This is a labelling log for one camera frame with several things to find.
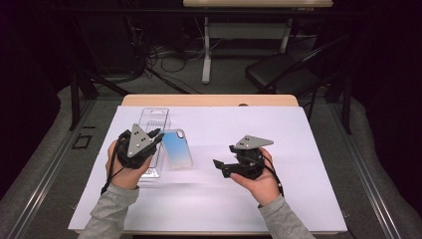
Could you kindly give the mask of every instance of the white paper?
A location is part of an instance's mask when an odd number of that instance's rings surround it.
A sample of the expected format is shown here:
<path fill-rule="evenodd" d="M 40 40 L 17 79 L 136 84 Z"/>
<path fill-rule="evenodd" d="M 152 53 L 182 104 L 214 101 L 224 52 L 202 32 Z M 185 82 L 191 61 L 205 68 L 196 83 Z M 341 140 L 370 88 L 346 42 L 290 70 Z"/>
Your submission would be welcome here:
<path fill-rule="evenodd" d="M 105 137 L 69 229 L 82 230 L 106 180 L 106 150 L 138 122 L 143 107 L 119 107 Z M 346 226 L 302 108 L 172 107 L 171 128 L 182 128 L 193 166 L 160 178 L 141 179 L 140 197 L 129 207 L 130 232 L 268 232 L 250 192 L 223 178 L 213 159 L 236 162 L 229 145 L 244 135 L 270 139 L 265 146 L 283 182 L 286 200 L 312 232 L 342 232 Z"/>

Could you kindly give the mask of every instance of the gray shirt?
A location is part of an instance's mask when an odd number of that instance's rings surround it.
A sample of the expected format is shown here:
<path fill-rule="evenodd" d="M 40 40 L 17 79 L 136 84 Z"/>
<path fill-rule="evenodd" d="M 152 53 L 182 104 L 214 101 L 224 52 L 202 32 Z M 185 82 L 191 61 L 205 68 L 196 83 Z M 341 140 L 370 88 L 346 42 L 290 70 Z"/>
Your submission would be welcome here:
<path fill-rule="evenodd" d="M 91 219 L 78 238 L 119 238 L 123 231 L 127 208 L 139 195 L 139 188 L 127 190 L 112 184 L 101 195 L 91 212 Z M 265 207 L 259 207 L 274 239 L 314 238 L 283 196 Z"/>

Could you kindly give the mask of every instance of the iridescent phone case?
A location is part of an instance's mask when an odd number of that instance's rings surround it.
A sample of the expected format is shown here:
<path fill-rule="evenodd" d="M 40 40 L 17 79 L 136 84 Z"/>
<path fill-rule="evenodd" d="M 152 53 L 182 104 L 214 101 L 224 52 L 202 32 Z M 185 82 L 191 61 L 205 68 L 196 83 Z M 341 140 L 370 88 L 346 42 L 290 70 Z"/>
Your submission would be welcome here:
<path fill-rule="evenodd" d="M 171 168 L 186 168 L 192 166 L 189 145 L 182 129 L 171 129 L 164 132 L 162 145 L 165 149 Z"/>

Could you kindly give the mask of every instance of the person's left hand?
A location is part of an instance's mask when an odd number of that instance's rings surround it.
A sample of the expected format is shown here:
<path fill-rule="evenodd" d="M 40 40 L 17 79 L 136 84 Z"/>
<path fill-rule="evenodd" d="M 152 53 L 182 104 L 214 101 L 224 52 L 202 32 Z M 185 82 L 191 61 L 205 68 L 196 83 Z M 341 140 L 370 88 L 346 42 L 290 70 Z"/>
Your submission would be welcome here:
<path fill-rule="evenodd" d="M 111 157 L 112 157 L 112 151 L 114 150 L 115 144 L 117 140 L 113 141 L 111 145 L 108 148 L 108 161 L 105 164 L 105 170 L 108 174 L 109 167 L 111 165 Z M 121 172 L 116 174 L 112 179 L 111 183 L 114 186 L 118 186 L 125 189 L 134 189 L 139 182 L 140 177 L 149 169 L 149 164 L 151 163 L 152 156 L 150 156 L 143 165 L 138 169 L 132 169 L 132 168 L 124 168 Z M 121 170 L 122 166 L 120 161 L 117 159 L 117 155 L 115 156 L 114 160 L 114 166 L 112 169 L 112 173 L 116 173 L 119 170 Z"/>

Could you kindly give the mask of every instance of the hand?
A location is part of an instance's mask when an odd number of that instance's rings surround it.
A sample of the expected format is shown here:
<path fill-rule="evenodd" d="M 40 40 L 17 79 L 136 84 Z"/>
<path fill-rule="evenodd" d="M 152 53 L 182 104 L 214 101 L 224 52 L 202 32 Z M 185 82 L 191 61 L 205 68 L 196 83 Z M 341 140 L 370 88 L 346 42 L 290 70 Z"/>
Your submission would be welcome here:
<path fill-rule="evenodd" d="M 260 147 L 261 154 L 268 160 L 272 160 L 271 155 L 262 147 Z M 271 164 L 264 160 L 265 164 L 271 168 Z M 230 177 L 239 185 L 248 189 L 252 196 L 262 205 L 266 206 L 274 201 L 280 195 L 279 186 L 274 175 L 264 168 L 263 173 L 255 180 L 246 178 L 237 173 L 231 173 Z"/>
<path fill-rule="evenodd" d="M 114 147 L 116 144 L 116 140 L 111 143 L 108 148 L 108 161 L 105 164 L 105 170 L 108 174 L 109 167 L 111 165 L 111 157 L 112 152 L 114 151 Z M 149 169 L 149 164 L 151 163 L 152 156 L 150 156 L 145 163 L 139 169 L 132 169 L 132 168 L 124 168 L 121 172 L 116 174 L 112 179 L 111 183 L 115 186 L 125 188 L 125 189 L 134 189 L 139 182 L 140 177 Z M 112 173 L 116 173 L 121 170 L 122 166 L 120 161 L 117 159 L 117 155 L 115 156 L 114 165 L 112 169 Z"/>

